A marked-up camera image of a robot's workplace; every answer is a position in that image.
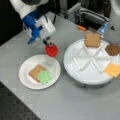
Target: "white robot part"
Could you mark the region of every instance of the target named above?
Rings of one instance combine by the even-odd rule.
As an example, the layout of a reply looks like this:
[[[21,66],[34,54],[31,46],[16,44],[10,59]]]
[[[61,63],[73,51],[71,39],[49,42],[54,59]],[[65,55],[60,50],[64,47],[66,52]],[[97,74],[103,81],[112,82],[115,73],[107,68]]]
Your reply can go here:
[[[42,16],[40,19],[38,19],[38,21],[36,21],[36,27],[39,26],[43,27],[43,29],[40,31],[39,36],[41,40],[46,39],[48,36],[52,35],[56,31],[56,28],[54,27],[50,19],[45,16]],[[26,28],[25,31],[28,33],[30,37],[32,37],[31,29]]]
[[[10,2],[21,19],[36,9],[35,6],[26,5],[21,0],[10,0]]]

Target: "black cable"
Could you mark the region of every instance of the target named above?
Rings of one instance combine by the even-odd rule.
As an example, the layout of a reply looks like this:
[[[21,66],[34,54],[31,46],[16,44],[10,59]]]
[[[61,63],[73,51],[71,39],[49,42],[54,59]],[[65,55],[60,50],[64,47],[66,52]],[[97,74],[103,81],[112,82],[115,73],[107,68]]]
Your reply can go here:
[[[94,14],[94,15],[96,15],[96,16],[102,18],[104,21],[108,22],[108,20],[107,20],[105,17],[103,17],[103,16],[101,16],[101,15],[98,15],[98,14],[96,14],[96,13],[94,13],[94,12],[87,11],[87,10],[81,10],[80,12]]]
[[[54,0],[54,6],[55,6],[55,16],[54,16],[53,24],[55,24],[56,14],[57,14],[56,0]]]

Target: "plate rim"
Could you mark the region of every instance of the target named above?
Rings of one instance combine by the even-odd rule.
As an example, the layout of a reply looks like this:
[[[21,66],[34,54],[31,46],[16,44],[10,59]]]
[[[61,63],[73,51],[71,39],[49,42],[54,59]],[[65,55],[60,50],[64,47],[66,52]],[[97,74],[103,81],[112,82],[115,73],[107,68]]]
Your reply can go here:
[[[59,79],[59,77],[60,77],[60,75],[61,75],[61,66],[60,66],[60,63],[58,62],[57,59],[55,59],[55,58],[53,58],[53,57],[52,57],[52,59],[54,59],[54,60],[57,62],[57,65],[58,65],[58,67],[59,67],[59,74],[58,74],[57,79],[56,79],[52,84],[50,84],[49,86],[42,87],[42,88],[32,88],[32,87],[30,87],[29,85],[25,85],[24,82],[23,82],[23,80],[21,80],[21,78],[20,78],[20,74],[21,74],[20,71],[21,71],[23,65],[25,64],[25,62],[26,62],[27,60],[33,58],[33,57],[36,57],[36,56],[47,56],[47,57],[49,57],[49,56],[46,55],[46,54],[38,54],[38,55],[34,55],[34,56],[31,56],[31,57],[29,57],[28,59],[26,59],[26,60],[22,63],[22,65],[20,66],[20,68],[19,68],[19,80],[20,80],[20,82],[21,82],[25,87],[27,87],[27,88],[29,88],[29,89],[42,90],[42,89],[45,89],[45,88],[49,88],[50,86],[52,86],[53,84],[55,84],[55,83],[58,81],[58,79]]]

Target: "food item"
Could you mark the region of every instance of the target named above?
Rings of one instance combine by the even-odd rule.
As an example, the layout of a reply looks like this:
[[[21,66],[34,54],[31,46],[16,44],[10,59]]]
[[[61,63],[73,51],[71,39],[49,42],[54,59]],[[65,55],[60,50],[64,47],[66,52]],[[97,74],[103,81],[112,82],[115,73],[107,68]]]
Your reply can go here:
[[[42,84],[45,84],[45,83],[48,83],[52,79],[52,77],[48,71],[41,71],[38,74],[38,79]]]
[[[29,72],[29,75],[37,82],[40,82],[40,80],[38,79],[38,74],[41,71],[46,71],[46,69],[44,67],[42,67],[41,65],[37,65],[34,69],[32,69]]]
[[[87,33],[85,35],[85,45],[86,47],[99,47],[101,43],[100,34]]]
[[[110,63],[104,70],[110,76],[117,77],[120,74],[120,66]]]
[[[115,45],[115,44],[109,44],[105,48],[105,50],[110,56],[115,56],[115,55],[118,55],[120,53],[120,46]]]
[[[78,26],[78,29],[79,29],[79,30],[82,30],[82,31],[86,31],[86,28],[83,27],[83,26],[80,26],[80,25]]]
[[[45,51],[50,57],[55,57],[58,54],[58,48],[56,45],[46,45]]]

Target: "dark object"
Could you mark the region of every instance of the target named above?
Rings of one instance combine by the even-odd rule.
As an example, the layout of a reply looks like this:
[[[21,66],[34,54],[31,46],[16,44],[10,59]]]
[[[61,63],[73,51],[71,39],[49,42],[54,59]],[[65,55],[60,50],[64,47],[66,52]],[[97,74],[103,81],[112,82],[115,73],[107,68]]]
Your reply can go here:
[[[40,120],[0,82],[0,120]]]
[[[55,16],[54,16],[54,20],[53,20],[53,24],[55,24],[55,21],[56,21],[56,14],[57,14],[57,4],[56,4],[56,0],[54,0],[54,6],[55,6]]]
[[[27,5],[36,5],[41,2],[41,0],[22,0]]]
[[[78,0],[67,0],[67,4],[68,4],[67,7],[68,7],[68,9],[73,7],[77,2],[78,2]]]
[[[90,0],[88,9],[97,13],[103,10],[103,0]]]
[[[91,0],[79,0],[81,7],[88,8]]]
[[[9,0],[0,1],[0,45],[22,31],[22,21]]]

